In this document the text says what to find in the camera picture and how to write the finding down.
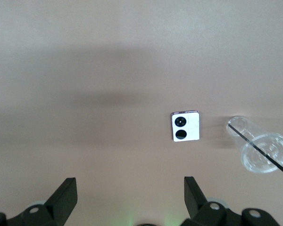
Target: beige surface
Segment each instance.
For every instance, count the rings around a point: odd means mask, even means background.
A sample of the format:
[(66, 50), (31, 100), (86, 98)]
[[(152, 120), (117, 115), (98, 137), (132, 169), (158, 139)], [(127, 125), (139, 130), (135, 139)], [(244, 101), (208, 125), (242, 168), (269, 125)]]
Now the beige surface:
[[(199, 141), (170, 114), (199, 110)], [(241, 164), (241, 114), (283, 135), (283, 1), (0, 1), (0, 211), (76, 177), (66, 223), (178, 226), (183, 177), (283, 225), (283, 173)]]

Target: smartphone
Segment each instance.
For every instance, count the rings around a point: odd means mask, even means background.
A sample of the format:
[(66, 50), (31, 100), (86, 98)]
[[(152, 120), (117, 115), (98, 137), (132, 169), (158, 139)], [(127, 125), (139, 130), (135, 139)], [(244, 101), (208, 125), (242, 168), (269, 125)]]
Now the smartphone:
[(175, 142), (199, 140), (198, 111), (173, 112), (171, 114), (173, 140)]

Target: transparent cup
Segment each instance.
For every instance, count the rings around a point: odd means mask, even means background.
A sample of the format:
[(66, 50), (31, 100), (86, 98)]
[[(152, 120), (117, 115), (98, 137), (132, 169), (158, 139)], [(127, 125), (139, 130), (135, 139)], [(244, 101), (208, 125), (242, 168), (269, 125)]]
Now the transparent cup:
[(241, 162), (247, 170), (254, 173), (269, 173), (278, 167), (245, 141), (228, 124), (231, 124), (271, 159), (283, 166), (283, 136), (265, 131), (245, 117), (235, 116), (228, 121), (226, 130), (240, 150)]

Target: black camera lens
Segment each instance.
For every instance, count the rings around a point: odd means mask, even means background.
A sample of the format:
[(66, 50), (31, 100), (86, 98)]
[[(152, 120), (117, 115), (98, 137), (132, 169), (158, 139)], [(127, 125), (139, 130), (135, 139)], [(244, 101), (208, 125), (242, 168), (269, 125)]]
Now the black camera lens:
[(181, 139), (182, 140), (182, 139), (186, 138), (187, 132), (181, 129), (181, 130), (176, 132), (175, 136), (177, 137), (177, 139)]
[(182, 127), (187, 123), (187, 120), (184, 117), (178, 117), (175, 119), (175, 125), (178, 127)]

